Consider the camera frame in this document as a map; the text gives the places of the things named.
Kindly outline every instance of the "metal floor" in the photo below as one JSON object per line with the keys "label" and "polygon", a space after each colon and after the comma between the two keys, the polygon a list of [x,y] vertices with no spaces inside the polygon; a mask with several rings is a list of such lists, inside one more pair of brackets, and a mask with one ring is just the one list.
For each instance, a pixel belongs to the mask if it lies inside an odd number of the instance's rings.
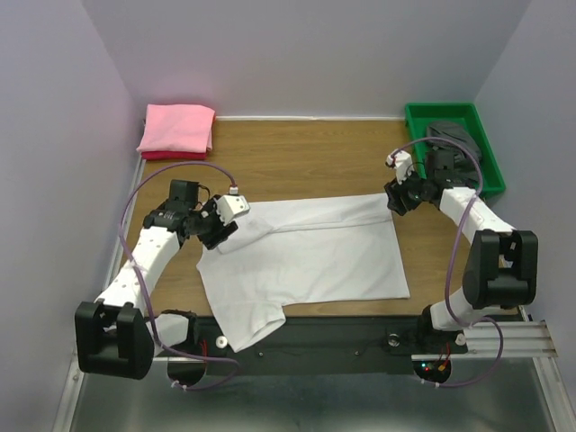
{"label": "metal floor", "polygon": [[[454,361],[451,382],[490,361]],[[239,377],[216,391],[169,386],[166,363],[141,382],[87,375],[71,430],[92,432],[553,431],[531,359],[484,382],[434,389],[386,374]]]}

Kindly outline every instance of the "gray cloth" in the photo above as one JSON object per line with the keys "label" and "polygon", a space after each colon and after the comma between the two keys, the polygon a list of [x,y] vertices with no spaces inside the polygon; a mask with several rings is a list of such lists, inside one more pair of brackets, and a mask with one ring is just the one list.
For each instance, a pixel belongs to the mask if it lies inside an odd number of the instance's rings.
{"label": "gray cloth", "polygon": [[[426,136],[446,138],[447,140],[455,141],[470,150],[478,163],[482,161],[482,152],[480,151],[478,144],[476,144],[474,138],[470,136],[468,131],[461,124],[448,120],[432,121],[426,127]],[[436,140],[430,140],[427,144],[432,149],[445,149],[452,151],[454,153],[454,168],[458,173],[470,180],[478,180],[472,161],[469,160],[460,149]]]}

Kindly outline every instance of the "black base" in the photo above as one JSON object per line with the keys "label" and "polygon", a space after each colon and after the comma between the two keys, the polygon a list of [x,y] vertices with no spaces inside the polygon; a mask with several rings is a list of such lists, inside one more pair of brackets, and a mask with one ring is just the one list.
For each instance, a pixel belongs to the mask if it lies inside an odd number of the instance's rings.
{"label": "black base", "polygon": [[[413,374],[411,356],[439,355],[446,341],[451,352],[465,353],[453,343],[456,333],[421,344],[416,338],[419,317],[288,318],[261,342],[234,353],[219,349],[215,340],[221,330],[214,318],[198,318],[200,340],[208,342],[208,356],[234,358],[244,375],[304,374]],[[178,366],[181,374],[185,368]],[[211,363],[207,374],[226,375],[230,366]]]}

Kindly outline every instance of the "black mount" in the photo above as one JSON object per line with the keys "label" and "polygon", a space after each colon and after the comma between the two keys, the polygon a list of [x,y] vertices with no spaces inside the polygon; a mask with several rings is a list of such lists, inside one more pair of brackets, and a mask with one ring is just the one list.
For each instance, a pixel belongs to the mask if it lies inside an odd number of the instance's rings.
{"label": "black mount", "polygon": [[[140,310],[131,303],[116,308],[83,301],[74,322],[81,371],[135,380],[146,376],[154,342]],[[116,329],[108,329],[113,323]]]}
{"label": "black mount", "polygon": [[[500,259],[511,267],[500,267]],[[466,300],[476,309],[498,305],[511,309],[536,296],[538,238],[532,231],[503,235],[485,229],[474,234],[464,270]]]}
{"label": "black mount", "polygon": [[220,220],[216,212],[220,195],[214,195],[200,210],[195,210],[200,187],[197,182],[172,180],[168,199],[144,218],[144,228],[162,227],[175,232],[180,247],[191,236],[197,236],[208,249],[226,241],[238,225],[232,222],[224,226]]}

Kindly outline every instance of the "white wall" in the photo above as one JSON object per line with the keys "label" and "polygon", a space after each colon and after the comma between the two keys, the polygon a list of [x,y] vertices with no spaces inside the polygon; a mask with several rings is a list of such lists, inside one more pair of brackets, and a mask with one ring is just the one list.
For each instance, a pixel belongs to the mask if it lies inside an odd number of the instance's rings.
{"label": "white wall", "polygon": [[51,430],[104,279],[138,117],[76,0],[0,3],[0,430]]}
{"label": "white wall", "polygon": [[529,0],[83,0],[139,109],[380,116],[472,100]]}
{"label": "white wall", "polygon": [[508,190],[496,211],[540,239],[538,293],[576,404],[576,2],[534,0],[476,99]]}

